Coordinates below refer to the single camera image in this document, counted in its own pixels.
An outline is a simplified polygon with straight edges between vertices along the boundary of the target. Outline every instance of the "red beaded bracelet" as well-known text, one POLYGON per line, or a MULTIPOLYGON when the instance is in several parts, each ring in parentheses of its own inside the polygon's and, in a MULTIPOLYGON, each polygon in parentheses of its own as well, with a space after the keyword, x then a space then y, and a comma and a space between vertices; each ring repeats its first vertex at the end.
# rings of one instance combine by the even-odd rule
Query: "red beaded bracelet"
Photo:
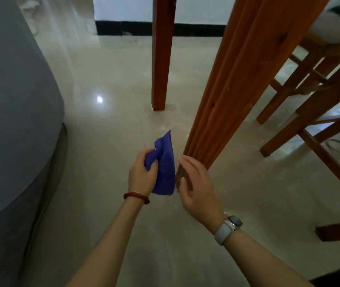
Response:
POLYGON ((141 194, 141 193, 136 193, 135 191, 130 192, 130 193, 125 193, 123 195, 123 198, 126 199, 129 196, 132 196, 132 197, 135 197, 135 198, 140 198, 140 199, 142 199, 145 202, 145 204, 149 204, 150 203, 150 200, 148 199, 148 197, 146 195, 141 194))

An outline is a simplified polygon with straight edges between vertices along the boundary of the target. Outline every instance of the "microfiber cloth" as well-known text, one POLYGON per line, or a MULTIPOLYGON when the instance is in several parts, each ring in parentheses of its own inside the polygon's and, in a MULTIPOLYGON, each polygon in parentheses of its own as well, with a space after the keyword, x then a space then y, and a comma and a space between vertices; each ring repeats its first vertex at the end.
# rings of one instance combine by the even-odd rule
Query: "microfiber cloth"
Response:
POLYGON ((149 171, 151 164, 158 160, 158 175, 153 193, 172 195, 175 188, 175 164, 170 131, 155 143, 155 150, 146 155, 144 165, 149 171))

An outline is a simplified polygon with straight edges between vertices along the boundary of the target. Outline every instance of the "tiled floor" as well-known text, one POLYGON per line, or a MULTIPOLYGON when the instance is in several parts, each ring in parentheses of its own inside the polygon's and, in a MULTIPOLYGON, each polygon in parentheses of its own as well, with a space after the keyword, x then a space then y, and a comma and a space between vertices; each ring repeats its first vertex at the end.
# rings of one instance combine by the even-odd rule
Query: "tiled floor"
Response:
MULTIPOLYGON (((68 156, 21 286, 53 287, 65 284, 111 222, 138 151, 172 130, 174 154, 182 154, 220 39, 173 39, 166 110, 153 112, 150 37, 96 36, 91 0, 43 0, 34 18, 36 40, 65 101, 68 156)), ((293 66, 288 61, 277 78, 286 80, 293 66)), ((340 182, 299 147, 298 137, 271 157, 259 153, 307 98, 289 98, 260 126, 255 117, 274 93, 265 91, 210 176, 243 229, 312 278, 340 267, 340 242, 323 243, 314 234, 316 225, 340 222, 340 182)), ((177 193, 150 199, 135 224, 119 287, 247 286, 224 248, 182 209, 177 193)))

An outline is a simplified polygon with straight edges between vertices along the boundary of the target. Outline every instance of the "baseboard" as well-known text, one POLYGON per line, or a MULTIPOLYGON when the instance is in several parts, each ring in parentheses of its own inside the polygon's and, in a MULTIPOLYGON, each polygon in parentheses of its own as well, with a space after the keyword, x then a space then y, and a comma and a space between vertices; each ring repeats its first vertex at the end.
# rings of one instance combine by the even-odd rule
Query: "baseboard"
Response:
MULTIPOLYGON (((98 35, 151 36, 151 22, 96 21, 98 35)), ((222 37, 226 25, 174 24, 174 36, 222 37)))

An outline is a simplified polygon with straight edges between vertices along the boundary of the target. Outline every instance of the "white watch strap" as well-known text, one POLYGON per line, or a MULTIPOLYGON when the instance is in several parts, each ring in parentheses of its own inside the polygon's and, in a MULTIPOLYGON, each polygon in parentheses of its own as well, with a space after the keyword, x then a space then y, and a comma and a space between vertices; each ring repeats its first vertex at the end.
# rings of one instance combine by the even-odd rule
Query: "white watch strap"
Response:
POLYGON ((227 219, 222 223, 214 238, 218 244, 222 246, 226 238, 236 229, 238 229, 238 227, 227 219))

